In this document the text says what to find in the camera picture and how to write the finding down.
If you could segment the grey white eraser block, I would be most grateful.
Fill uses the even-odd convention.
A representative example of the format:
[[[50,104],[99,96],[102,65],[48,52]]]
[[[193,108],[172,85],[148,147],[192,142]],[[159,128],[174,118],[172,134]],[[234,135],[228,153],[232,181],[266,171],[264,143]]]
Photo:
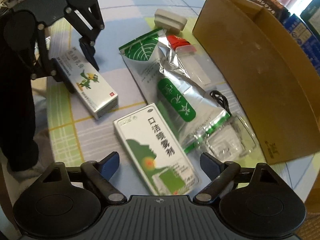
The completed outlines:
[[[165,29],[171,34],[179,34],[187,22],[187,18],[167,10],[157,9],[155,12],[155,27]]]

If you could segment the dark brown carton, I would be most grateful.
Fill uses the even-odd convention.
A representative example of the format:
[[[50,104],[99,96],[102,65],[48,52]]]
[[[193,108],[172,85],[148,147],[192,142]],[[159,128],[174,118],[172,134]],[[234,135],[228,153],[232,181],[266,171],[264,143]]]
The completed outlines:
[[[288,9],[278,0],[250,0],[268,10],[280,23],[284,24],[290,17]]]

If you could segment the dark green carton top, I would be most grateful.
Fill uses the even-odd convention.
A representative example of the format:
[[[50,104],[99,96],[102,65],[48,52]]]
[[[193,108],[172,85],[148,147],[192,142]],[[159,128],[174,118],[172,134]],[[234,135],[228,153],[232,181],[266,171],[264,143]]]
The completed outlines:
[[[300,17],[303,21],[315,29],[319,33],[320,28],[320,0],[312,0],[310,4],[303,10]]]

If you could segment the white green throat spray box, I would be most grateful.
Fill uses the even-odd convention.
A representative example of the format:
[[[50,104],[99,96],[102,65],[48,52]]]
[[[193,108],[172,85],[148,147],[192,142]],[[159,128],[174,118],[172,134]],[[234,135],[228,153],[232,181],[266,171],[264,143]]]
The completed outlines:
[[[194,166],[154,103],[114,120],[113,126],[153,195],[188,194],[200,183]]]

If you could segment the blue carton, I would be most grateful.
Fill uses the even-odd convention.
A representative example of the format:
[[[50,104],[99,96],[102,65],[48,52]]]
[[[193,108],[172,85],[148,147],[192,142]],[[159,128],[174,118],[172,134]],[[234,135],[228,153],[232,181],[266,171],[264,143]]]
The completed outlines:
[[[307,55],[319,75],[320,53],[317,37],[296,14],[286,20],[284,27]]]

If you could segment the silver green tea pouch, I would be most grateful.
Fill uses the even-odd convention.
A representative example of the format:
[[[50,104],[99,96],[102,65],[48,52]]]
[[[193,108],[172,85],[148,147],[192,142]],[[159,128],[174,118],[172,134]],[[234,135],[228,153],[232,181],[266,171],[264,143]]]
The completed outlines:
[[[147,103],[156,104],[185,153],[230,118],[190,78],[163,29],[128,42],[119,47],[119,52]]]

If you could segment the brown cardboard box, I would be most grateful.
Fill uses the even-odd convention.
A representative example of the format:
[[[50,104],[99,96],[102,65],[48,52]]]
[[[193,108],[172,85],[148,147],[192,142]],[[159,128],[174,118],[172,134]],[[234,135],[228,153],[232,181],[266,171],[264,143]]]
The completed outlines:
[[[193,35],[230,85],[267,163],[319,152],[319,76],[265,8],[206,0]]]

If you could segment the clear plastic blister package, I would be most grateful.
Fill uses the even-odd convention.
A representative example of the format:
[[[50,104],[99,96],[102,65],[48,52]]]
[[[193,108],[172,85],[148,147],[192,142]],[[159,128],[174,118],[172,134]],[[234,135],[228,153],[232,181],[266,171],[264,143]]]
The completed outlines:
[[[256,147],[257,140],[247,122],[235,115],[204,140],[202,150],[225,162],[242,158]]]

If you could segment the white medicine box green plant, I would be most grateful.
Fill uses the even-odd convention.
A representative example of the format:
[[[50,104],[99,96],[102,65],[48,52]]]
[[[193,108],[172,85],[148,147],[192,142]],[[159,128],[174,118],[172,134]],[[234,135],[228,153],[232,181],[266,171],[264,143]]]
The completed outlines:
[[[89,61],[73,47],[56,58],[63,74],[95,119],[118,105],[118,94]]]

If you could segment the small red packet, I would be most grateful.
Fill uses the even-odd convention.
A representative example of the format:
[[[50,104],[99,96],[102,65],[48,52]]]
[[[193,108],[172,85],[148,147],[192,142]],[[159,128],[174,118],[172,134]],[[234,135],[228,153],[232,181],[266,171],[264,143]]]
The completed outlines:
[[[173,50],[176,50],[178,48],[179,50],[188,53],[196,51],[195,46],[184,38],[178,37],[176,35],[169,35],[167,36],[167,40]]]

